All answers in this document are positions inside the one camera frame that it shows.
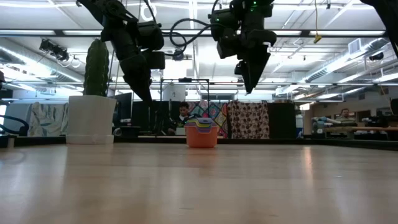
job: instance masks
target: man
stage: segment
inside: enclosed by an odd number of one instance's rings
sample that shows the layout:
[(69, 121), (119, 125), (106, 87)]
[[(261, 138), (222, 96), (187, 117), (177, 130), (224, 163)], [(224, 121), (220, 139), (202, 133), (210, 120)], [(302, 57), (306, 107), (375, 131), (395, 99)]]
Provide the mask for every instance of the man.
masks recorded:
[(342, 123), (352, 123), (355, 122), (354, 118), (350, 118), (349, 116), (349, 109), (348, 108), (344, 108), (341, 110), (341, 114), (340, 117), (338, 117), (336, 119), (337, 121), (340, 121)]
[(189, 104), (187, 102), (180, 103), (180, 116), (175, 121), (172, 121), (167, 130), (167, 134), (174, 135), (177, 128), (183, 128), (189, 119), (200, 117), (197, 114), (190, 115), (188, 112)]

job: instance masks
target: black robotic arm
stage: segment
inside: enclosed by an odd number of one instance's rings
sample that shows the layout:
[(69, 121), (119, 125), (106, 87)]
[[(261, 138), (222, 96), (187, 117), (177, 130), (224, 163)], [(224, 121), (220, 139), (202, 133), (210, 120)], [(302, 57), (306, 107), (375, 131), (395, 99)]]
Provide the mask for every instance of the black robotic arm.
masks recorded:
[(138, 19), (117, 0), (78, 2), (104, 27), (101, 40), (111, 41), (124, 73), (124, 81), (150, 106), (150, 70), (165, 68), (164, 52), (154, 52), (164, 45), (160, 24), (155, 21), (138, 23)]

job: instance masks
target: cable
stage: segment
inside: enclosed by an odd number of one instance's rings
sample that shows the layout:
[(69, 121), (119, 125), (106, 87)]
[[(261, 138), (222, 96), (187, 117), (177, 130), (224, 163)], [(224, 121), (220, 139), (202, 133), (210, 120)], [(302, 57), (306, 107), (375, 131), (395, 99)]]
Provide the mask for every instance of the cable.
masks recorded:
[(318, 6), (317, 6), (317, 0), (315, 0), (315, 31), (317, 32), (317, 35), (318, 35)]
[(319, 40), (322, 39), (322, 36), (320, 36), (318, 34), (318, 4), (317, 4), (317, 0), (314, 0), (314, 1), (315, 1), (315, 32), (316, 32), (316, 34), (315, 34), (315, 40), (313, 41), (313, 43), (316, 44), (319, 42)]
[(138, 6), (138, 21), (139, 22), (139, 18), (141, 17), (141, 0), (139, 0), (139, 6)]
[(156, 22), (155, 15), (154, 15), (154, 12), (153, 12), (152, 8), (150, 7), (148, 0), (144, 0), (144, 2), (145, 2), (145, 4), (147, 5), (147, 7), (148, 7), (148, 9), (149, 9), (150, 15), (151, 15), (152, 18), (154, 19), (154, 22), (157, 23), (157, 22)]
[(215, 0), (214, 4), (213, 4), (213, 7), (211, 8), (211, 13), (214, 12), (214, 9), (216, 8), (217, 3), (218, 3), (218, 0)]
[[(182, 22), (187, 22), (187, 21), (197, 22), (197, 23), (199, 23), (201, 25), (204, 25), (204, 28), (202, 28), (197, 34), (195, 34), (190, 40), (186, 41), (184, 44), (177, 44), (173, 40), (173, 35), (171, 33), (173, 32), (173, 30), (175, 29), (176, 26), (178, 26)], [(170, 28), (170, 35), (169, 35), (170, 41), (176, 47), (187, 46), (188, 44), (191, 44), (196, 38), (198, 38), (201, 33), (203, 33), (205, 30), (209, 29), (211, 26), (222, 26), (222, 27), (225, 27), (224, 25), (218, 24), (218, 23), (216, 23), (216, 24), (207, 24), (206, 22), (200, 21), (198, 19), (190, 19), (190, 18), (180, 19), (179, 21), (175, 22), (174, 25)]]
[(381, 89), (381, 92), (383, 93), (383, 96), (384, 96), (385, 99), (388, 101), (388, 105), (389, 105), (389, 107), (390, 107), (391, 114), (394, 115), (394, 112), (392, 112), (391, 99), (389, 99), (389, 98), (386, 96), (386, 93), (384, 92), (384, 89), (383, 89), (382, 86), (380, 86), (380, 89)]
[[(178, 36), (180, 36), (180, 37), (184, 40), (184, 44), (187, 43), (187, 40), (186, 40), (186, 38), (184, 37), (184, 35), (180, 34), (179, 32), (162, 32), (162, 34), (166, 34), (166, 35), (178, 35)], [(173, 56), (178, 56), (178, 55), (184, 53), (184, 51), (185, 51), (186, 49), (187, 49), (187, 45), (184, 45), (181, 52), (176, 53), (176, 54), (164, 53), (164, 55), (171, 56), (171, 57), (173, 57)]]

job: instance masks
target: fluorescent light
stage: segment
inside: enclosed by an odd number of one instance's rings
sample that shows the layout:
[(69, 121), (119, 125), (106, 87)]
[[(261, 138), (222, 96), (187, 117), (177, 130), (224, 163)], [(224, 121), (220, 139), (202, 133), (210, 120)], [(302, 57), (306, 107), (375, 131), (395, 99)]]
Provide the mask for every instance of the fluorescent light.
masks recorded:
[(273, 30), (276, 35), (301, 35), (300, 30)]
[(36, 91), (35, 88), (33, 88), (33, 87), (31, 87), (31, 86), (28, 86), (28, 85), (25, 85), (25, 84), (19, 84), (19, 85), (6, 84), (6, 85), (4, 85), (4, 87), (7, 87), (7, 86), (12, 86), (12, 87), (16, 87), (16, 88), (21, 88), (21, 89), (23, 89), (23, 90)]
[(101, 35), (102, 30), (64, 30), (65, 35)]
[[(173, 32), (178, 32), (182, 35), (196, 35), (199, 33), (199, 30), (173, 30)], [(211, 35), (210, 30), (205, 30), (201, 35)]]
[(360, 77), (360, 76), (361, 76), (361, 75), (359, 75), (359, 74), (356, 74), (356, 75), (350, 75), (349, 77), (347, 77), (347, 78), (344, 78), (344, 79), (342, 79), (342, 80), (338, 81), (338, 83), (349, 82), (349, 81), (352, 81), (352, 80), (354, 80), (354, 79), (356, 79), (356, 78), (358, 78), (358, 77)]
[(356, 91), (359, 91), (359, 90), (362, 90), (362, 89), (363, 89), (363, 87), (362, 88), (356, 88), (356, 89), (353, 89), (353, 90), (345, 92), (345, 94), (352, 94), (352, 93), (355, 93)]
[(332, 97), (335, 97), (335, 96), (338, 96), (339, 95), (339, 93), (329, 93), (329, 94), (325, 94), (325, 95), (322, 95), (322, 96), (318, 96), (317, 98), (318, 99), (329, 99), (329, 98), (332, 98)]
[(73, 81), (75, 81), (75, 82), (81, 82), (80, 79), (75, 78), (75, 77), (72, 77), (72, 76), (70, 76), (70, 75), (68, 75), (68, 74), (66, 74), (66, 73), (63, 73), (63, 72), (60, 72), (60, 71), (58, 71), (58, 73), (61, 74), (61, 75), (63, 75), (63, 76), (65, 76), (65, 77), (70, 78), (71, 80), (73, 80)]
[(372, 83), (337, 83), (338, 86), (373, 86)]
[(299, 99), (302, 99), (302, 98), (305, 98), (305, 97), (307, 97), (305, 94), (300, 94), (300, 95), (295, 96), (294, 99), (295, 100), (299, 100)]
[[(318, 31), (319, 35), (383, 35), (386, 31), (384, 30), (321, 30)], [(311, 31), (310, 35), (316, 35), (316, 31)]]
[[(246, 93), (246, 90), (238, 90), (238, 93)], [(253, 90), (252, 94), (275, 94), (275, 90)]]
[(55, 7), (76, 7), (76, 4), (75, 3), (66, 3), (66, 4), (13, 4), (13, 3), (0, 3), (0, 6), (40, 9), (40, 8), (55, 8)]
[[(173, 30), (174, 32), (179, 32), (182, 35), (196, 35), (198, 34), (199, 30)], [(301, 31), (300, 30), (272, 30), (273, 32), (275, 32), (276, 35), (300, 35)], [(205, 30), (203, 31), (203, 33), (201, 33), (202, 35), (211, 35), (211, 30)]]
[(393, 80), (393, 79), (396, 79), (396, 78), (398, 78), (398, 73), (393, 73), (393, 74), (390, 74), (390, 75), (384, 75), (384, 76), (382, 76), (380, 78), (377, 78), (377, 79), (373, 80), (372, 82), (373, 83), (386, 82), (386, 81)]
[(55, 35), (54, 30), (0, 30), (0, 35)]

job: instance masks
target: wooden table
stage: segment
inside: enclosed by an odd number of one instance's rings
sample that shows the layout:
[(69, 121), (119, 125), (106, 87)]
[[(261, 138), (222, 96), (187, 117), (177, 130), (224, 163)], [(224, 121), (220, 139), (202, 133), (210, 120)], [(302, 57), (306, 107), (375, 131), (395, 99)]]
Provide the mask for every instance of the wooden table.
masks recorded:
[(398, 153), (335, 146), (0, 151), (1, 224), (393, 224)]

